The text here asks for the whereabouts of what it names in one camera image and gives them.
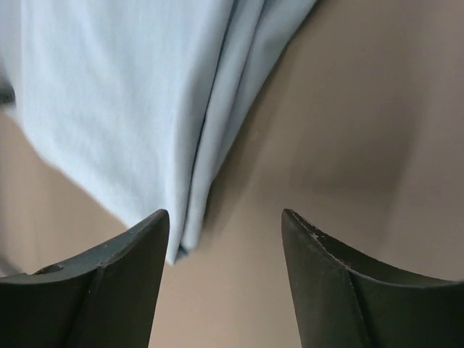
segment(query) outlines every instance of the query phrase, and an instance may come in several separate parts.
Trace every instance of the light blue cloth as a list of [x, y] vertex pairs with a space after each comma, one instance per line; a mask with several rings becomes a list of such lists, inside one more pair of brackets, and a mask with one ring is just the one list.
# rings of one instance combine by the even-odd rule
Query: light blue cloth
[[39, 155], [134, 225], [170, 213], [167, 261], [315, 0], [0, 0], [12, 114]]

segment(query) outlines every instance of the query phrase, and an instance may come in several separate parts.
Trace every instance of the blue towel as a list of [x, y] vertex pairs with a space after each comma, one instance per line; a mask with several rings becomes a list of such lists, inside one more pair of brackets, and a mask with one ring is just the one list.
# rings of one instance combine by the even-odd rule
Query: blue towel
[[12, 113], [41, 158], [134, 225], [194, 249], [208, 191], [315, 0], [0, 0]]

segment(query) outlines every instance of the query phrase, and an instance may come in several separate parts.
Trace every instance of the folded cloth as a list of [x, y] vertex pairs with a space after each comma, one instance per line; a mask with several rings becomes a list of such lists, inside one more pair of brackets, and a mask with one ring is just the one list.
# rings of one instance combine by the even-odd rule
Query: folded cloth
[[39, 155], [126, 225], [199, 242], [212, 180], [315, 0], [0, 0], [12, 114]]

